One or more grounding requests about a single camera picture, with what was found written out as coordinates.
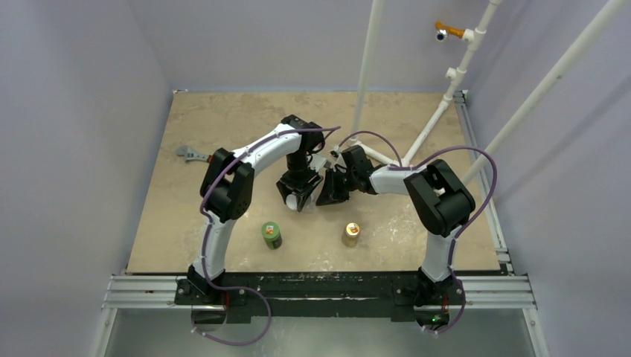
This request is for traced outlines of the white capped dark pill bottle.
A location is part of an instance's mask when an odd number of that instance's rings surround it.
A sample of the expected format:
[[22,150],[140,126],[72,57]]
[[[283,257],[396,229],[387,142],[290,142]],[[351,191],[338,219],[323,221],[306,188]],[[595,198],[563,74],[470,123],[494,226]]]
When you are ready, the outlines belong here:
[[285,200],[286,206],[292,211],[300,211],[298,197],[291,193],[286,197]]

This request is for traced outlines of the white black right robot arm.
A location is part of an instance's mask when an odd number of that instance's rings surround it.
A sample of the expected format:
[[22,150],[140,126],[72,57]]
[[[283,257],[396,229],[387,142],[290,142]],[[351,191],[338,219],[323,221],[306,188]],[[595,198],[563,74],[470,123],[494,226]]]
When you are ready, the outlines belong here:
[[426,255],[417,273],[417,299],[434,303],[452,285],[458,230],[467,227],[476,202],[442,159],[418,168],[375,167],[361,146],[342,151],[341,164],[327,169],[318,206],[346,202],[350,192],[408,196],[427,232]]

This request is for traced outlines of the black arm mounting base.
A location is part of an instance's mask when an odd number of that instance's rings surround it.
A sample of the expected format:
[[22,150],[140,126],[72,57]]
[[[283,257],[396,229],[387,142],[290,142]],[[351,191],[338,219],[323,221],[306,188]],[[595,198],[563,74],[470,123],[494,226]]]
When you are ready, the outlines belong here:
[[463,294],[452,277],[433,283],[420,271],[224,272],[212,285],[189,271],[176,281],[174,303],[224,308],[230,324],[271,315],[387,318],[442,327]]

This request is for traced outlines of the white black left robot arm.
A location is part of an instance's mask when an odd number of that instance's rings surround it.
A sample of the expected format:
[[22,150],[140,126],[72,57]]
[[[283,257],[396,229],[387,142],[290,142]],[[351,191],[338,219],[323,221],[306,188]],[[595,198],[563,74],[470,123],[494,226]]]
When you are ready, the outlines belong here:
[[254,179],[270,165],[286,159],[287,170],[277,182],[283,202],[297,211],[313,200],[323,178],[311,157],[324,145],[325,129],[290,115],[265,137],[235,151],[220,148],[213,155],[200,187],[200,213],[208,220],[200,255],[187,272],[193,295],[204,304],[218,301],[225,254],[236,221],[252,202]]

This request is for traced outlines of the clear plastic pill organizer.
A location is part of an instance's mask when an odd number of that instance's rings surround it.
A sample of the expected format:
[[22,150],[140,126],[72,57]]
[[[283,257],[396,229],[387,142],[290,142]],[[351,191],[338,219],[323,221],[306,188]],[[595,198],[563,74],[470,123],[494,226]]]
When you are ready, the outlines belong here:
[[315,202],[308,202],[303,206],[302,213],[315,213],[317,205]]

